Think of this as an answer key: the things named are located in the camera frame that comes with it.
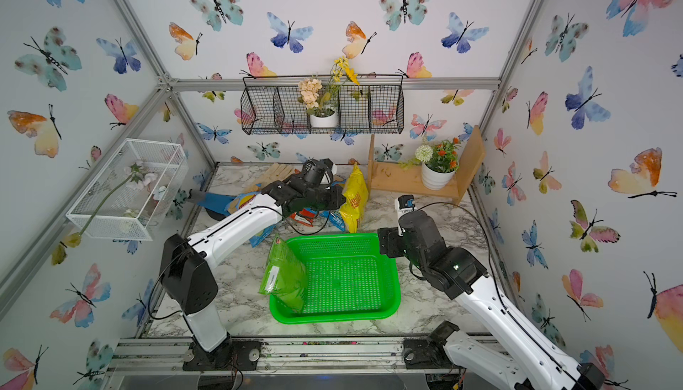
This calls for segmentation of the yellow chip bag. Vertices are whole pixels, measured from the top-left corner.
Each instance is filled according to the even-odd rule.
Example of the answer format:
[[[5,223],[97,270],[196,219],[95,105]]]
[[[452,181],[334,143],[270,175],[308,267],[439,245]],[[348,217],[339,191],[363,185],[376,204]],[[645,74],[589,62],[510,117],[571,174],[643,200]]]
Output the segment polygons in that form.
[[[360,222],[365,215],[369,198],[366,179],[359,165],[355,164],[343,188],[345,203],[339,208],[339,213],[348,233],[357,233]]]

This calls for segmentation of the blue lime chip bag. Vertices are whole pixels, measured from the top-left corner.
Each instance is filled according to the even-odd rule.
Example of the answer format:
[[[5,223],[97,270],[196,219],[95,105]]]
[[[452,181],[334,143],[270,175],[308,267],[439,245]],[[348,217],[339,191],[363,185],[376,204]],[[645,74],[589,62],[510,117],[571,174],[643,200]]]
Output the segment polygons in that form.
[[[281,208],[266,194],[243,194],[231,203],[230,217],[238,219],[238,228],[252,248],[263,242],[281,220]]]

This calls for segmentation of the green chip bag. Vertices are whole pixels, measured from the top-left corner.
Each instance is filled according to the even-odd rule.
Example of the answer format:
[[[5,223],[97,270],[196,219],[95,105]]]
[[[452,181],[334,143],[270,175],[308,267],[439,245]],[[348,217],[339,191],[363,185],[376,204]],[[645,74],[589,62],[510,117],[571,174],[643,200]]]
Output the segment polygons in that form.
[[[278,235],[272,243],[258,292],[275,296],[295,313],[302,313],[308,286],[306,265]]]

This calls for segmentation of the blue tomato chip bag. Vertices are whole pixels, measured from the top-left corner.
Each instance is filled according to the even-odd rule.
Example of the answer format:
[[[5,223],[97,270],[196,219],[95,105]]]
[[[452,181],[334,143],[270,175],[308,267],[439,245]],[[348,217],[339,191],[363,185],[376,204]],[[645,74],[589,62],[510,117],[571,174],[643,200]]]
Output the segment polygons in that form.
[[[322,211],[320,212],[320,215],[327,220],[327,222],[334,227],[336,227],[339,231],[345,233],[347,231],[346,224],[343,220],[343,217],[338,211]]]

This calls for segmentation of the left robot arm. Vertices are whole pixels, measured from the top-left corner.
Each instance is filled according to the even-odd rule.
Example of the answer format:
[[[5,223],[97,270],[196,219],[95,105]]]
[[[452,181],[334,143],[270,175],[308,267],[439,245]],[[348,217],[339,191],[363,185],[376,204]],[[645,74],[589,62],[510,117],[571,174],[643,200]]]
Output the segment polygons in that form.
[[[218,224],[188,238],[175,234],[165,241],[158,281],[179,305],[192,332],[194,360],[203,367],[238,367],[238,350],[215,304],[219,288],[213,270],[236,248],[293,213],[338,210],[345,198],[334,184],[336,172],[331,160],[307,160],[300,172],[265,185]]]

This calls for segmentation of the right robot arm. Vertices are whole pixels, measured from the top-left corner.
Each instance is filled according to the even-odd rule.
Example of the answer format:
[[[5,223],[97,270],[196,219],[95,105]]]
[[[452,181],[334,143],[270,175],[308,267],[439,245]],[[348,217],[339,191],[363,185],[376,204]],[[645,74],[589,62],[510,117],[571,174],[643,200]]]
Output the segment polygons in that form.
[[[473,254],[447,245],[425,211],[399,208],[398,224],[379,229],[378,236],[382,254],[406,258],[423,281],[471,313],[504,349],[485,347],[443,322],[432,336],[451,363],[501,389],[600,389],[605,384],[597,365],[576,361],[546,338]]]

